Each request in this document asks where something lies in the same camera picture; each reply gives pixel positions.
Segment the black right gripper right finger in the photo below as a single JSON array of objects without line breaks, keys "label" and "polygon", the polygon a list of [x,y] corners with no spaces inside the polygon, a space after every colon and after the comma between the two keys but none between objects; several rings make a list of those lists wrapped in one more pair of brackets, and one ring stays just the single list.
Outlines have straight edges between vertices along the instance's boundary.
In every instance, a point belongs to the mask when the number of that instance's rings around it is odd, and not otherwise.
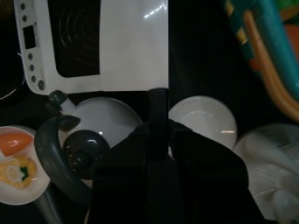
[{"label": "black right gripper right finger", "polygon": [[172,155],[191,224],[267,224],[249,190],[241,157],[221,143],[170,122]]}]

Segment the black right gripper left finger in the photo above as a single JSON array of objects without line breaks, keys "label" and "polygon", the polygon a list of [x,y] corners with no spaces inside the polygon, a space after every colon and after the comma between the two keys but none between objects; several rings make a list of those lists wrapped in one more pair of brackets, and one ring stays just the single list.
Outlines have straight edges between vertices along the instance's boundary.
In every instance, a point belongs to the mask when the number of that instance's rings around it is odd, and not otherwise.
[{"label": "black right gripper left finger", "polygon": [[146,224],[148,134],[146,123],[99,162],[88,224]]}]

